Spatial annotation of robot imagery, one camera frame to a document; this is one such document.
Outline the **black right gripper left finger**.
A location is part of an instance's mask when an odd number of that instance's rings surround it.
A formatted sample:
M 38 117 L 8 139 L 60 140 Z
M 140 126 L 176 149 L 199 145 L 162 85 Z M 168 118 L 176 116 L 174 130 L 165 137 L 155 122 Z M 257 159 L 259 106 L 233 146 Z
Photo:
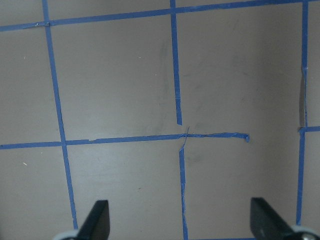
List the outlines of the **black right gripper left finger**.
M 54 240 L 108 240 L 111 232 L 108 200 L 97 200 L 80 229 L 58 233 Z

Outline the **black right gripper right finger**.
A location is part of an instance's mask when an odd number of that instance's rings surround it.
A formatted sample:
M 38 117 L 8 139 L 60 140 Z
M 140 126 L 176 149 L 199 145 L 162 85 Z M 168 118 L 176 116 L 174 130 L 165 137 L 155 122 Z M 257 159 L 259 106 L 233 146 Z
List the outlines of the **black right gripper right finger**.
M 310 228 L 287 222 L 262 197 L 250 200 L 250 230 L 257 240 L 318 240 Z

